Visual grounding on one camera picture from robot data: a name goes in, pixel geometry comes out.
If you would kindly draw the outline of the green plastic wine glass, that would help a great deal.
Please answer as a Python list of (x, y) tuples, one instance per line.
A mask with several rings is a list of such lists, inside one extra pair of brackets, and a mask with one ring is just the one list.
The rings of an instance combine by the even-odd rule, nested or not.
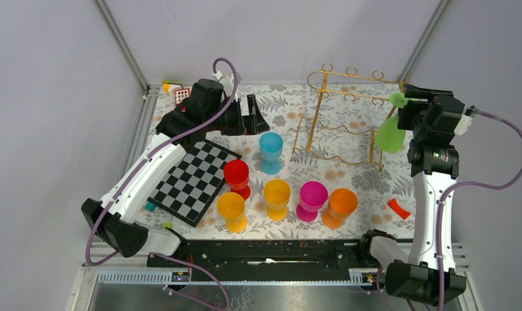
[(389, 101), (398, 112), (380, 126), (374, 144), (383, 152), (396, 153), (402, 149), (406, 131), (413, 129), (414, 111), (404, 93), (392, 94)]

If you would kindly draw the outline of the gold wire glass rack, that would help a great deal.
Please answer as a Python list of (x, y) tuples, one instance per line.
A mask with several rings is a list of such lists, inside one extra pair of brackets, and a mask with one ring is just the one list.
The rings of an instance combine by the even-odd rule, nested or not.
[[(345, 101), (356, 102), (359, 99), (370, 100), (370, 103), (373, 106), (382, 107), (386, 103), (389, 102), (389, 99), (381, 96), (381, 95), (363, 95), (359, 93), (353, 93), (351, 91), (341, 91), (338, 89), (332, 89), (330, 87), (330, 78), (331, 77), (341, 77), (348, 78), (353, 80), (361, 80), (365, 82), (375, 82), (379, 84), (395, 84), (397, 85), (401, 91), (405, 89), (405, 85), (410, 82), (411, 75), (409, 73), (400, 73), (394, 80), (389, 80), (385, 77), (385, 73), (383, 71), (375, 70), (371, 73), (370, 76), (361, 76), (358, 73), (358, 70), (355, 67), (347, 67), (343, 73), (335, 72), (334, 66), (332, 63), (324, 63), (321, 65), (321, 68), (318, 71), (311, 72), (307, 78), (307, 85), (314, 89), (317, 92), (317, 104), (315, 107), (315, 113), (313, 117), (302, 117), (299, 119), (299, 123), (297, 125), (297, 129), (295, 132), (295, 139), (293, 142), (292, 152), (306, 152), (313, 155), (317, 159), (322, 159), (326, 161), (336, 160), (340, 163), (352, 166), (358, 165), (372, 165), (378, 168), (378, 170), (382, 171), (384, 168), (383, 164), (383, 150), (379, 149), (376, 144), (376, 134), (377, 130), (365, 130), (363, 132), (355, 132), (352, 127), (347, 126), (346, 124), (341, 124), (339, 126), (328, 126), (322, 123), (319, 120), (319, 114), (321, 111), (322, 104), (325, 100), (329, 99), (332, 95), (341, 95)], [(306, 141), (306, 146), (301, 147), (299, 145), (299, 134), (302, 128), (302, 124), (304, 121), (310, 122), (309, 134)], [(339, 131), (343, 130), (346, 133), (358, 137), (358, 136), (367, 136), (369, 138), (368, 145), (368, 156), (365, 160), (351, 162), (345, 160), (341, 155), (333, 155), (333, 156), (324, 156), (320, 155), (313, 149), (313, 142), (315, 138), (315, 133), (318, 129), (328, 130), (328, 131)]]

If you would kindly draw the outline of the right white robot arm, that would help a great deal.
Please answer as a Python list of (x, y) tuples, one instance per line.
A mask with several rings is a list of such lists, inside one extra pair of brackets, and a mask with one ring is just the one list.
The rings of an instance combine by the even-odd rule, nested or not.
[(406, 253), (397, 239), (374, 229), (363, 235), (357, 256), (364, 266), (379, 263), (385, 270), (388, 295), (442, 307), (466, 289), (451, 249), (452, 186), (460, 168), (451, 142), (467, 132), (473, 119), (452, 91), (404, 84), (389, 101), (398, 112), (382, 130), (413, 135), (407, 153), (416, 200), (413, 243)]

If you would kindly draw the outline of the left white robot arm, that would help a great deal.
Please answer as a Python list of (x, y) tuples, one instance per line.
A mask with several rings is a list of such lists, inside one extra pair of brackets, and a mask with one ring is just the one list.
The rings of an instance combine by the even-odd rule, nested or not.
[(248, 95), (248, 115), (243, 115), (236, 96), (240, 77), (216, 73), (214, 79), (200, 79), (188, 97), (163, 116), (146, 150), (112, 189), (101, 199), (91, 198), (81, 212), (91, 229), (85, 257), (89, 265), (91, 243), (99, 237), (115, 253), (132, 257), (138, 252), (160, 253), (171, 266), (187, 259), (181, 239), (167, 229), (157, 229), (137, 221), (139, 211), (155, 187), (209, 132), (222, 135), (257, 135), (269, 130), (254, 95)]

